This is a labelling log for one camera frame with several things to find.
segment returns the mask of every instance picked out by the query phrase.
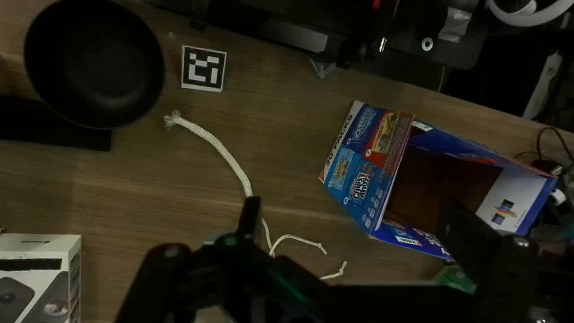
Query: colorful box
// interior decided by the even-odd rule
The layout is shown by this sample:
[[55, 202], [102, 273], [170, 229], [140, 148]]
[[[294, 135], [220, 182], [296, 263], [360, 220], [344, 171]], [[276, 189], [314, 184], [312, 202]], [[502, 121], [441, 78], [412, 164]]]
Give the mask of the colorful box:
[[353, 103], [319, 182], [369, 237], [446, 261], [434, 237], [446, 203], [525, 236], [556, 185], [412, 115], [364, 103]]
[[80, 322], [79, 236], [0, 236], [0, 322]]

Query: wooden table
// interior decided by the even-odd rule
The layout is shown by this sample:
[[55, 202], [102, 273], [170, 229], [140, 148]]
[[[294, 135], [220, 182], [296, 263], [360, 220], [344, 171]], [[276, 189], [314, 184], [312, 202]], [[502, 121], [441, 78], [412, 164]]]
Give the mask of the wooden table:
[[[21, 63], [23, 37], [50, 2], [0, 4], [0, 76], [10, 94], [34, 98]], [[141, 4], [129, 8], [149, 22], [165, 49], [168, 74], [156, 108], [118, 130], [111, 153], [0, 142], [0, 227], [82, 236], [84, 322], [113, 320], [154, 245], [199, 248], [236, 225], [238, 182], [208, 144], [183, 130], [163, 130], [161, 115], [172, 110], [215, 133], [236, 157], [262, 196], [262, 216], [274, 237], [303, 236], [330, 252], [321, 257], [285, 245], [283, 254], [317, 275], [349, 263], [339, 282], [419, 281], [437, 266], [366, 239], [317, 184], [353, 99], [416, 114], [504, 155], [531, 150], [540, 130], [534, 123], [353, 71], [319, 81], [301, 53], [220, 29], [192, 31], [184, 19]], [[179, 90], [179, 45], [168, 42], [168, 33], [179, 44], [229, 54], [222, 94]], [[545, 141], [545, 151], [559, 159], [556, 142]]]

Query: black pan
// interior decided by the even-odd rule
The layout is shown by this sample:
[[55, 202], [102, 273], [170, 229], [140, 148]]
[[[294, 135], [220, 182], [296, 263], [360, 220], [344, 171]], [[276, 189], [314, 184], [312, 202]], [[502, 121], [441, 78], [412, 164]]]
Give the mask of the black pan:
[[32, 22], [25, 69], [39, 98], [84, 128], [140, 119], [163, 87], [163, 58], [150, 29], [107, 0], [61, 0]]

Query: white box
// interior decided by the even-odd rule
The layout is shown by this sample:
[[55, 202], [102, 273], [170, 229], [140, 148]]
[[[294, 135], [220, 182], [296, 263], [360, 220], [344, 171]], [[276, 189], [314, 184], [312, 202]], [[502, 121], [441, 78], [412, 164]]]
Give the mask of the white box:
[[80, 236], [0, 236], [0, 323], [80, 322]]

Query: blue box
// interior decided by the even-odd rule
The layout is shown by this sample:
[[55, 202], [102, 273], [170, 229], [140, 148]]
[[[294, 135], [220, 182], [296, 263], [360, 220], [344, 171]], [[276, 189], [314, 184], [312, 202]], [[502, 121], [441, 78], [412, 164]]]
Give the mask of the blue box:
[[461, 202], [500, 234], [525, 236], [556, 178], [407, 114], [353, 103], [319, 182], [371, 239], [450, 261], [434, 237]]

